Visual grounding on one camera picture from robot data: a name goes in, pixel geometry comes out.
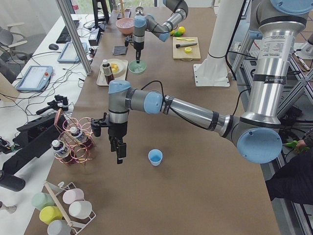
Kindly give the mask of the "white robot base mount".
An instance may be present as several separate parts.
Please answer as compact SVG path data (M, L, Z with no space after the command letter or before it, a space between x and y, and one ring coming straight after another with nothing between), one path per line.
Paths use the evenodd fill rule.
M194 65L197 87L230 86L225 59L236 23L241 19L244 5L244 0L223 0L219 4L208 56L201 64Z

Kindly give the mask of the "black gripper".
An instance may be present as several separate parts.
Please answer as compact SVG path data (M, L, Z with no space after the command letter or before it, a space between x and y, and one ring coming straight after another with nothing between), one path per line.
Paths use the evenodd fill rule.
M135 49L135 59L136 59L136 63L137 64L140 64L140 58L141 58L141 51L142 49L141 48L136 48Z
M126 157L127 144L119 143L116 147L116 141L121 141L127 133L128 122L113 123L109 122L108 134L111 144L111 152L117 153L117 164L122 164L123 159Z

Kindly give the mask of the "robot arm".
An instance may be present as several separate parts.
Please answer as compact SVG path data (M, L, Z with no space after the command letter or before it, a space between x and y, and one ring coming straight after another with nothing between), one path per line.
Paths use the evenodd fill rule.
M173 12L164 23L158 23L151 14L137 15L134 18L132 42L136 50L135 61L137 64L140 63L141 51L144 49L146 31L153 33L165 42L169 38L170 32L188 16L188 5L184 0L164 0L163 4Z
M109 127L111 150L117 163L126 157L123 137L130 110L148 114L175 115L230 140L247 160L263 164L282 149L278 134L278 105L286 83L295 38L306 26L310 0L255 0L252 3L249 36L260 38L260 52L246 111L236 117L221 115L155 91L131 87L125 80L109 84Z

